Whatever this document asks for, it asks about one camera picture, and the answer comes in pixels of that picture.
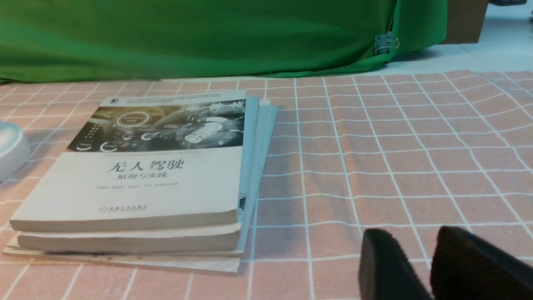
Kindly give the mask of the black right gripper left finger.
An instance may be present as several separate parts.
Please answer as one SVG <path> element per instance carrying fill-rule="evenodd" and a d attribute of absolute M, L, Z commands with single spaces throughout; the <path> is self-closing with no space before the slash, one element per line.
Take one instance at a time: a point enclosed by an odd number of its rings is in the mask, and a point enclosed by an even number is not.
<path fill-rule="evenodd" d="M 362 300 L 430 300 L 398 241 L 386 230 L 364 232 L 359 266 Z"/>

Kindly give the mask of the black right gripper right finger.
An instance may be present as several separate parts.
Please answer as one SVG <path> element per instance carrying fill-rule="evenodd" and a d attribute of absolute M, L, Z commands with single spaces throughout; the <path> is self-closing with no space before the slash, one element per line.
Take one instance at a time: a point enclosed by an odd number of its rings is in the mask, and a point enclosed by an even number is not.
<path fill-rule="evenodd" d="M 436 300 L 531 300 L 532 267 L 460 227 L 438 231 L 430 284 Z"/>

